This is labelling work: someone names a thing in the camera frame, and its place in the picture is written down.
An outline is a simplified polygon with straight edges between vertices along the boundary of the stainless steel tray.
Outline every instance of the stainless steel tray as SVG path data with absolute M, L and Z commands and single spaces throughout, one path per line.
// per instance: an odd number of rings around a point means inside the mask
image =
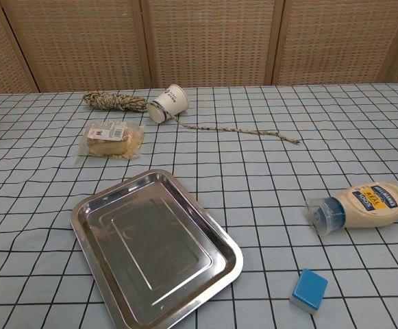
M 167 171 L 81 201 L 71 224 L 118 329 L 170 328 L 242 269 L 237 244 Z

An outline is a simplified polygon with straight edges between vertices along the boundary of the mayonnaise bottle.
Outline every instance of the mayonnaise bottle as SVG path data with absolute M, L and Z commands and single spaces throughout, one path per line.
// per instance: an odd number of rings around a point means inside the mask
M 325 199 L 307 199 L 310 220 L 319 235 L 338 228 L 374 228 L 398 220 L 398 184 L 372 182 Z

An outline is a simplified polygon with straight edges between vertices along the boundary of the twine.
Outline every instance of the twine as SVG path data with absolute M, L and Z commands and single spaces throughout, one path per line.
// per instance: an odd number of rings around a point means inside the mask
M 113 95 L 109 93 L 103 93 L 100 91 L 92 91 L 83 96 L 83 100 L 90 106 L 97 108 L 99 110 L 121 110 L 121 111 L 135 111 L 146 113 L 147 112 L 147 101 L 138 96 L 130 95 Z M 166 111 L 164 108 L 158 106 L 156 103 L 152 105 L 161 109 L 170 118 L 174 119 L 182 127 L 192 130 L 214 130 L 220 132 L 241 132 L 243 134 L 251 135 L 261 135 L 261 136 L 274 136 L 282 139 L 283 141 L 299 144 L 297 139 L 289 138 L 281 135 L 279 132 L 272 132 L 268 130 L 248 130 L 248 129 L 238 129 L 238 128 L 228 128 L 228 127 L 208 127 L 203 125 L 189 125 L 179 121 L 177 117 L 172 115 L 170 112 Z

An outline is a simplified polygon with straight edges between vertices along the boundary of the checkered tablecloth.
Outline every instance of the checkered tablecloth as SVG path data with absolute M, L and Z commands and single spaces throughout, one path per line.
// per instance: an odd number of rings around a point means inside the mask
M 126 90 L 152 99 L 161 90 Z M 70 227 L 81 199 L 150 168 L 172 172 L 242 248 L 243 271 L 176 328 L 398 328 L 398 223 L 320 239 L 304 199 L 398 182 L 398 84 L 187 88 L 199 123 L 279 130 L 300 145 L 100 112 L 83 93 L 0 95 L 0 328 L 112 328 Z M 145 125 L 138 159 L 76 157 L 92 121 Z M 298 273 L 328 279 L 311 316 Z

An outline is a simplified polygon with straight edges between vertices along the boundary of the blue sponge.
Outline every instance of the blue sponge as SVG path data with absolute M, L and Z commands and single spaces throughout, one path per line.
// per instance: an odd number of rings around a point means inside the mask
M 303 310 L 314 313 L 321 305 L 327 285 L 327 279 L 309 269 L 303 269 L 290 301 Z

